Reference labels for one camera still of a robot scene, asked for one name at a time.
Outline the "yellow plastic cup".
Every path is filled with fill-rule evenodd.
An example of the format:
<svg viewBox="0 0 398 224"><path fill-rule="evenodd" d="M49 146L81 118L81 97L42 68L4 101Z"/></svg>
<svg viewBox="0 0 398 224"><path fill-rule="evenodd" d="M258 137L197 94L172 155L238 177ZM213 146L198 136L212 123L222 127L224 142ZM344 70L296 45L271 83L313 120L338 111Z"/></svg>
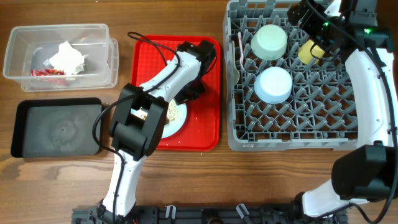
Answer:
<svg viewBox="0 0 398 224"><path fill-rule="evenodd" d="M298 57L305 65L309 64L314 58L316 59L315 63L318 63L319 59L322 58L324 54L325 51L312 40L306 41L298 51Z"/></svg>

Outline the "green bowl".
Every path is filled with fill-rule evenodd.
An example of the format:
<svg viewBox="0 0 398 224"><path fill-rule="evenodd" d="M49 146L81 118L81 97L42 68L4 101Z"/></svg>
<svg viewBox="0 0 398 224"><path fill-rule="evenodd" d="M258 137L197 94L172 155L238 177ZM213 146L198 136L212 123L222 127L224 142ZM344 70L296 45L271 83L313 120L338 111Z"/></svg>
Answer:
<svg viewBox="0 0 398 224"><path fill-rule="evenodd" d="M269 24L261 27L251 40L251 50L262 60L277 60L287 49L287 34L283 28Z"/></svg>

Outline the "white plastic fork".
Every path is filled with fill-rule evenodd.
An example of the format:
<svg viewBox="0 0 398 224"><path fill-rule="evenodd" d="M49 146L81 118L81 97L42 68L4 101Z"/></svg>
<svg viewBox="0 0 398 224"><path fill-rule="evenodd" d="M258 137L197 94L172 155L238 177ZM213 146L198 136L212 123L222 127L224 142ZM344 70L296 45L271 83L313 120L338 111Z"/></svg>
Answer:
<svg viewBox="0 0 398 224"><path fill-rule="evenodd" d="M240 51L239 62L240 62L242 70L245 71L245 69L244 69L243 37L242 37L242 33L241 32L238 32L238 43L239 43L239 51Z"/></svg>

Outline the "light blue bowl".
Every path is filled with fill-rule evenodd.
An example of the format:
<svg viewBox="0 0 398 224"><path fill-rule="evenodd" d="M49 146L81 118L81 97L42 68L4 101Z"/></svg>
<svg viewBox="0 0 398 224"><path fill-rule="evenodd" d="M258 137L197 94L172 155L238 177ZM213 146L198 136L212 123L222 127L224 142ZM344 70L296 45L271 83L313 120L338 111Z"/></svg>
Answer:
<svg viewBox="0 0 398 224"><path fill-rule="evenodd" d="M261 72L255 82L257 97L268 104L279 104L288 99L292 91L290 73L280 67L270 67Z"/></svg>

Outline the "white napkin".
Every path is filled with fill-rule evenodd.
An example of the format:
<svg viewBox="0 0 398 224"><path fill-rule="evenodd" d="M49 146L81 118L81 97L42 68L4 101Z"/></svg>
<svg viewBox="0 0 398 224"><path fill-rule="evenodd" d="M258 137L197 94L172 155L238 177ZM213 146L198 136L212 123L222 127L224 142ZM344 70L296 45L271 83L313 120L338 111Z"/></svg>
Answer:
<svg viewBox="0 0 398 224"><path fill-rule="evenodd" d="M65 75L77 75L84 71L85 59L88 54L83 55L74 49L68 41L58 46L58 52L51 58L45 60L45 66L51 66L55 70L60 70Z"/></svg>

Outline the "red snack wrapper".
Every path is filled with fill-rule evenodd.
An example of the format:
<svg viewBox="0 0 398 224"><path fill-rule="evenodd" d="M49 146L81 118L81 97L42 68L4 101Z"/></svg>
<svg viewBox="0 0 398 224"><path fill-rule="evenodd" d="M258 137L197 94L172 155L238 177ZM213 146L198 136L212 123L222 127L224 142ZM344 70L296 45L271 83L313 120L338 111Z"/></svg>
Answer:
<svg viewBox="0 0 398 224"><path fill-rule="evenodd" d="M30 75L32 77L49 77L49 78L40 78L39 81L49 82L56 85L67 85L68 82L64 78L52 78L52 76L64 76L65 72L62 70L56 70L52 68L45 68L41 70L31 70Z"/></svg>

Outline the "white plastic spoon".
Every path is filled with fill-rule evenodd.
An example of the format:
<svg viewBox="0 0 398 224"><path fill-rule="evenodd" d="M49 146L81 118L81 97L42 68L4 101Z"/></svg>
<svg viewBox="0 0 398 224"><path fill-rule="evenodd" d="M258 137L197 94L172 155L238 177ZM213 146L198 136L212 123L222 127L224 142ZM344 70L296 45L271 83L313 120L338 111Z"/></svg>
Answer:
<svg viewBox="0 0 398 224"><path fill-rule="evenodd" d="M231 42L231 51L232 51L232 56L233 56L233 79L234 79L234 84L238 84L239 79L240 79L240 73L238 69L236 68L236 53L235 53L235 44L234 41Z"/></svg>

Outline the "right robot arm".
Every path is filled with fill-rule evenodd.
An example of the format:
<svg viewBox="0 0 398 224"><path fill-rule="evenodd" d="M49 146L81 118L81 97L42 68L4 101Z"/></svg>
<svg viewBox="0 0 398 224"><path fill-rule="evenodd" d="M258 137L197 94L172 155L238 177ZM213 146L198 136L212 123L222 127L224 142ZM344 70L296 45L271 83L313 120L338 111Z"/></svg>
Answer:
<svg viewBox="0 0 398 224"><path fill-rule="evenodd" d="M331 179L298 194L296 219L317 222L350 207L383 201L382 220L397 198L397 94L394 44L376 20L376 1L340 1L338 9L301 1L287 13L323 50L339 48L351 80L358 122L357 148L333 164Z"/></svg>

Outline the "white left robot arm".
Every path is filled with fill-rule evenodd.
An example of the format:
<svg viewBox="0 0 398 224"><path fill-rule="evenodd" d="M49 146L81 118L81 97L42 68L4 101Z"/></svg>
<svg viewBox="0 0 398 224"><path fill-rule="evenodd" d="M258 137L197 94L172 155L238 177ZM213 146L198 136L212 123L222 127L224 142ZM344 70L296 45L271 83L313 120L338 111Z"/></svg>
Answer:
<svg viewBox="0 0 398 224"><path fill-rule="evenodd" d="M145 160L160 143L169 103L195 100L204 91L201 78L216 58L214 44L179 44L173 59L154 78L124 86L114 110L109 135L114 169L109 190L97 207L105 223L127 223L136 204L136 189Z"/></svg>

